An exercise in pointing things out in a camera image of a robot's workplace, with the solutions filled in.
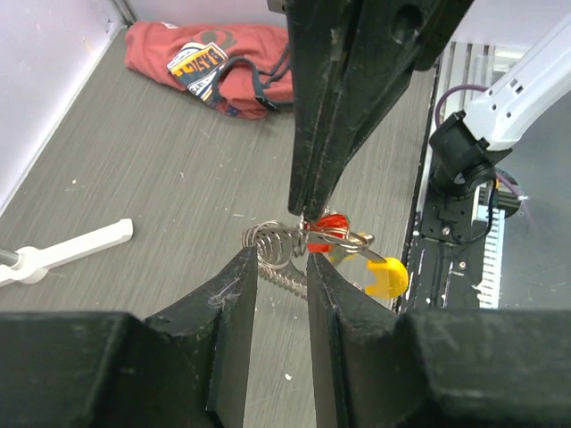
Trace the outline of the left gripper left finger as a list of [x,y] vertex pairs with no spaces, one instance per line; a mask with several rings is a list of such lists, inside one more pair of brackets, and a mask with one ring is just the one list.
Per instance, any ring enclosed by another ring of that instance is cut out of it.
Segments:
[[258,262],[253,248],[167,308],[4,312],[4,427],[240,427]]

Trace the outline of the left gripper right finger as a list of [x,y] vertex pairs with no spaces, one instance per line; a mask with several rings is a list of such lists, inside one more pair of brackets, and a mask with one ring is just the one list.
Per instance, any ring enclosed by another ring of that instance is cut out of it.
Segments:
[[398,315],[324,256],[307,268],[318,426],[569,426],[568,311]]

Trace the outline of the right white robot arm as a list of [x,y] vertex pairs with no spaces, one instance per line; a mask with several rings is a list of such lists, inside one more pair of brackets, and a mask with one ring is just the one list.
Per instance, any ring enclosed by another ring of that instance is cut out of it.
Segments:
[[[349,161],[428,70],[467,1],[289,1],[295,138],[289,211],[320,219]],[[570,89],[564,17],[500,80],[435,133],[446,175],[467,189],[492,175],[530,126]]]

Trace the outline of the red key tag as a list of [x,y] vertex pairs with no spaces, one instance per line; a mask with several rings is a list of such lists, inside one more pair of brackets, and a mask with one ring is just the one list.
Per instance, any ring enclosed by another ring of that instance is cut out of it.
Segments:
[[[320,232],[338,238],[347,236],[350,227],[350,220],[341,213],[328,214],[314,223],[307,223],[305,229],[312,232]],[[333,250],[330,243],[308,243],[309,253],[329,253]]]

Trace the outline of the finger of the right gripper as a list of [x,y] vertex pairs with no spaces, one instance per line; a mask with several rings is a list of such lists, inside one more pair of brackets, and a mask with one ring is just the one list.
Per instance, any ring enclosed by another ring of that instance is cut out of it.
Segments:
[[294,84],[294,152],[289,211],[318,218],[314,198],[319,164],[343,80],[347,50],[359,23],[360,1],[288,1],[286,18]]
[[343,80],[319,164],[314,198],[323,209],[349,161],[408,87],[416,71],[429,70],[471,2],[360,1],[359,23],[347,50]]

